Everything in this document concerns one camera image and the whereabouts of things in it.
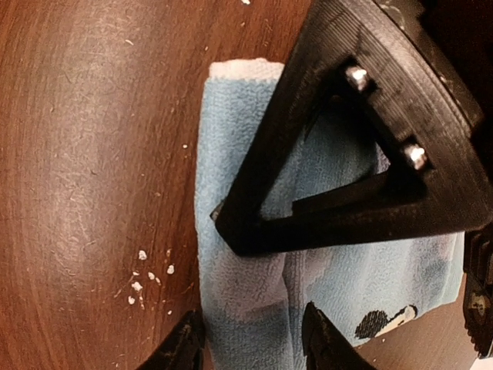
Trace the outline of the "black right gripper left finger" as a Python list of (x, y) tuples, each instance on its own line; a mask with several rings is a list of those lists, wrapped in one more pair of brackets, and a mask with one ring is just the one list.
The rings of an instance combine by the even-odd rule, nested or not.
[(200, 370), (206, 329), (200, 311), (182, 316), (161, 345), (142, 363), (142, 370)]

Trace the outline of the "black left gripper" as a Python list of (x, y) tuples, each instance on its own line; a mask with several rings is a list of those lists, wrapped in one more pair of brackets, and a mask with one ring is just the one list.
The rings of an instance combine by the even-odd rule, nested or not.
[(456, 76), (443, 72), (455, 95), (460, 82), (481, 109), (473, 120), (471, 141), (488, 173), (492, 172), (492, 2), (378, 1), (418, 49), (436, 60), (442, 54)]

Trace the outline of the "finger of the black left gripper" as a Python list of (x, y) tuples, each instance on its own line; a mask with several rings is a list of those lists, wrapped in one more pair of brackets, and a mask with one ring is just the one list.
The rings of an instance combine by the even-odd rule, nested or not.
[[(492, 222), (492, 172), (471, 141), (481, 109), (455, 95), (436, 60), (377, 4), (315, 1), (224, 201), (216, 230), (235, 254), (299, 251), (459, 231)], [(286, 217), (261, 208), (296, 142), (336, 118), (380, 146), (389, 168), (296, 200)]]

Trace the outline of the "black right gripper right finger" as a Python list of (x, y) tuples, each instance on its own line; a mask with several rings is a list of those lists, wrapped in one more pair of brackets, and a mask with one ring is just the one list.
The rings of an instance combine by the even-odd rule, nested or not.
[(305, 307), (302, 343), (307, 370), (375, 370), (313, 302)]

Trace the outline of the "blue patterned cloth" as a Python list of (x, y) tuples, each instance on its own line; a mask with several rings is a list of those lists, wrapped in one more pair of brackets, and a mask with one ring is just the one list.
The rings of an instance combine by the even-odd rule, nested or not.
[(463, 234), (245, 258), (211, 217), (225, 198), (283, 65), (214, 62), (204, 85), (196, 162), (200, 293), (217, 369), (303, 369), (304, 309), (313, 302), (352, 345), (454, 302)]

